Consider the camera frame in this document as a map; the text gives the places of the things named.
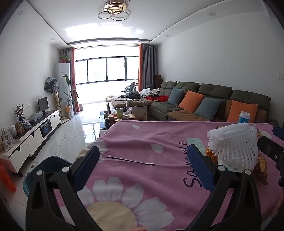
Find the pink floral blanket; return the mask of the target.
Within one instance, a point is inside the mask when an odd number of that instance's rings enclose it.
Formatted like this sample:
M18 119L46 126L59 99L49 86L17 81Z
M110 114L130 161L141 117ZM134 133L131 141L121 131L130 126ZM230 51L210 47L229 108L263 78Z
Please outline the pink floral blanket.
M78 192L80 211L61 207L81 230L181 230L209 196L187 149L204 151L218 122L119 122L94 144L102 158Z

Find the left orange grey curtain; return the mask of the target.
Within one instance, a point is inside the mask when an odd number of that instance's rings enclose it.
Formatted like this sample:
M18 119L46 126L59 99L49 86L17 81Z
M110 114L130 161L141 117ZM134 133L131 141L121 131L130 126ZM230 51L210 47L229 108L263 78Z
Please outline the left orange grey curtain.
M78 94L76 90L76 81L75 81L75 48L65 48L60 51L59 61L61 63L70 64L70 87L72 95L72 107L75 114L80 112L78 104Z

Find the orange cushion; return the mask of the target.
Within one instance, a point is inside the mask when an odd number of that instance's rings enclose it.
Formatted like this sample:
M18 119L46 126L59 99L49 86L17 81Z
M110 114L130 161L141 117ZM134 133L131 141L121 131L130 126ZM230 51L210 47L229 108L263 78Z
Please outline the orange cushion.
M255 121L256 113L258 110L258 104L241 103L239 101L232 101L229 117L227 122L238 122L241 112L247 112L250 114L249 123Z
M199 107L203 98L205 98L205 95L188 91L178 107L189 113L193 113Z

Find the orange cushion near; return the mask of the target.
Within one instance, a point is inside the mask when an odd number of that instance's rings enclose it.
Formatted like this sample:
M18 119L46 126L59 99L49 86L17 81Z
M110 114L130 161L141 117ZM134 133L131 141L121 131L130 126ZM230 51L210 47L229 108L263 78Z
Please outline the orange cushion near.
M250 114L249 123L255 121L256 113L258 110L258 104L241 103L239 101L232 101L229 117L227 122L238 122L241 112L247 112Z

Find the blue paper coffee cup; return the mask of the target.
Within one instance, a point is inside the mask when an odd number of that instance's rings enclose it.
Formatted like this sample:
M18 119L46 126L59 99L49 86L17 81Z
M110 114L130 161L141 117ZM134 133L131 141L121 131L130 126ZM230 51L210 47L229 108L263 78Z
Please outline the blue paper coffee cup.
M239 123L249 123L250 113L241 111L239 114Z

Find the grey blue cushion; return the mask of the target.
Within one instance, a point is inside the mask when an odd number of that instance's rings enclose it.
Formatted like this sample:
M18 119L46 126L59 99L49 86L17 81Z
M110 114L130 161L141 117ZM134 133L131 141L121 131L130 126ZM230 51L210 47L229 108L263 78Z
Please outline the grey blue cushion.
M184 90L183 89L179 89L174 87L170 93L170 96L167 100L167 103L170 103L174 106L177 106L182 98L184 94Z
M212 120L221 105L221 102L221 99L205 97L201 101L199 107L195 110L194 114L207 120Z

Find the grey blue cushion near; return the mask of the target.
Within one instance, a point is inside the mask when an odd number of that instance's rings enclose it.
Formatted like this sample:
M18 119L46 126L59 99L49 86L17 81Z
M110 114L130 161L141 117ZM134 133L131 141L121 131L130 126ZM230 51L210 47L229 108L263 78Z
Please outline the grey blue cushion near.
M207 120L212 120L221 105L221 102L221 99L205 97L201 101L199 107L195 110L194 114Z

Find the glass coffee table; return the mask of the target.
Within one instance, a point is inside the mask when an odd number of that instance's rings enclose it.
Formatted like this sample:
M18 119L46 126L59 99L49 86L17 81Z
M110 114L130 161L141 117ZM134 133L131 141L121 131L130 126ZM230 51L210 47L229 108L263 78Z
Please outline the glass coffee table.
M129 106L114 110L106 109L100 112L100 130L108 130L112 125L121 120L149 120L146 106Z

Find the tall potted plant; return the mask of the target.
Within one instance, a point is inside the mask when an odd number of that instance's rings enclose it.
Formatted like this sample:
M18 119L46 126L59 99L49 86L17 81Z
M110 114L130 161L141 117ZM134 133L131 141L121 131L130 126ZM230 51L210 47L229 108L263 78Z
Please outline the tall potted plant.
M69 73L60 73L58 78L58 87L59 105L63 112L63 117L67 117L69 120L71 120L71 117L73 116L73 111Z

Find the white tv cabinet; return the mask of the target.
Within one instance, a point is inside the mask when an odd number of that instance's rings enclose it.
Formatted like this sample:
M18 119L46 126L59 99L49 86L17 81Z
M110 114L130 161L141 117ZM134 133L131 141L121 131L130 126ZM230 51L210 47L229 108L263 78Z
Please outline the white tv cabinet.
M41 132L43 124L47 123L51 130L47 134ZM30 157L35 159L43 145L60 127L61 120L58 110L48 111L41 119L32 124L32 128L20 134L15 144L1 154L1 162L4 167L13 173L18 173L24 162Z

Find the dark green sectional sofa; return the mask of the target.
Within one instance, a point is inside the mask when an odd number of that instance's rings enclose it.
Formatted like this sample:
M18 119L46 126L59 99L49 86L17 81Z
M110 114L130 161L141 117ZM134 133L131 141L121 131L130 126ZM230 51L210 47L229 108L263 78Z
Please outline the dark green sectional sofa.
M151 118L160 121L238 121L237 112L247 110L254 123L278 122L269 118L268 96L233 90L231 87L195 82L164 81L160 87L162 100L149 106Z

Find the white standing air conditioner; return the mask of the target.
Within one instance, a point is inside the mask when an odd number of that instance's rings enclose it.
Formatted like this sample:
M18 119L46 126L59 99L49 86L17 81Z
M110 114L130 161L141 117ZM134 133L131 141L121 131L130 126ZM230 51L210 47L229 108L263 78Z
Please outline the white standing air conditioner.
M58 81L59 106L62 118L72 118L72 96L70 80L70 63L57 63L54 66L54 77Z

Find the gold foil snack wrapper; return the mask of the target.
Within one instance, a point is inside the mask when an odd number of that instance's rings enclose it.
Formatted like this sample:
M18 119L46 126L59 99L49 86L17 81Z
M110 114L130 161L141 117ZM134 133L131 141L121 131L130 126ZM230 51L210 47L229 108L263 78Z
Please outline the gold foil snack wrapper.
M268 169L267 161L264 157L258 157L258 163L254 167L253 176L256 181L259 181L263 185L269 185L267 182L268 178Z

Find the black monitor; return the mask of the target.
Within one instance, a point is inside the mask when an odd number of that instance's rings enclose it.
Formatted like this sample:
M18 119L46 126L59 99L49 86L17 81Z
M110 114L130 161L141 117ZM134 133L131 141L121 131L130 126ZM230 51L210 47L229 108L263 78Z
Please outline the black monitor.
M39 106L39 110L44 115L46 115L47 114L46 110L49 109L47 97L43 97L43 98L38 99L38 106Z

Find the orange cushion far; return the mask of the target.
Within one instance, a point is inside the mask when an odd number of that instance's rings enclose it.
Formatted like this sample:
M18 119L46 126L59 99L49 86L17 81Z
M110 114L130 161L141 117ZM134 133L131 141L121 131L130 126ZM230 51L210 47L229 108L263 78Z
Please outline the orange cushion far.
M205 98L205 95L188 91L178 107L189 113L193 113L199 107L203 98Z

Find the orange grey curtain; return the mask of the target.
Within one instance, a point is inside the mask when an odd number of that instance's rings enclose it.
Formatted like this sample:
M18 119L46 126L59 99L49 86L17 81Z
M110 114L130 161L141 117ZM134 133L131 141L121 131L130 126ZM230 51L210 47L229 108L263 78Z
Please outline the orange grey curtain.
M145 89L147 85L153 85L156 75L158 75L157 46L140 44L138 91Z
M72 107L75 114L80 112L78 104L78 94L76 90L76 81L75 81L75 48L65 48L60 51L59 61L61 63L70 64L70 87L72 95Z

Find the white foam fruit net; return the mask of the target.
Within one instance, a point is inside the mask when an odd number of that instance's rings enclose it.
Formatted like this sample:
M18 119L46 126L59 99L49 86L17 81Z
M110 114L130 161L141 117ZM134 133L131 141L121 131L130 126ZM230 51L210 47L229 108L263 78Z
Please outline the white foam fruit net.
M208 149L217 157L218 165L229 171L254 170L258 163L257 129L237 123L207 133Z

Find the grey blue cushion far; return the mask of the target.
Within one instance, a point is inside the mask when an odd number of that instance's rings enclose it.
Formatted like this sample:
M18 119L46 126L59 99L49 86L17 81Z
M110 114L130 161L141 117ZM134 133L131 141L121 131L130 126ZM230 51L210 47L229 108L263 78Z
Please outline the grey blue cushion far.
M174 87L170 93L170 96L167 100L167 103L170 103L174 106L177 106L182 98L184 94L184 90L183 89L179 89Z

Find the right orange grey curtain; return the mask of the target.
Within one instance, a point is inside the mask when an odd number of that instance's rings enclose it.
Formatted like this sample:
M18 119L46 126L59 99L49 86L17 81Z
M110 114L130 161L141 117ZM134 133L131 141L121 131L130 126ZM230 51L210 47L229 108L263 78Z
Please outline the right orange grey curtain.
M138 91L145 89L147 85L153 85L156 75L158 75L157 46L140 44Z

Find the orange peel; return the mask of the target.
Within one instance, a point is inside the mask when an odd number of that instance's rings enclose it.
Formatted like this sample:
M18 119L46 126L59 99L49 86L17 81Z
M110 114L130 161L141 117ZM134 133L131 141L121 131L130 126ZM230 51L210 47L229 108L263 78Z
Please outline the orange peel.
M209 147L206 148L206 155L215 163L218 163L218 156L215 155L215 153L211 150L209 150Z

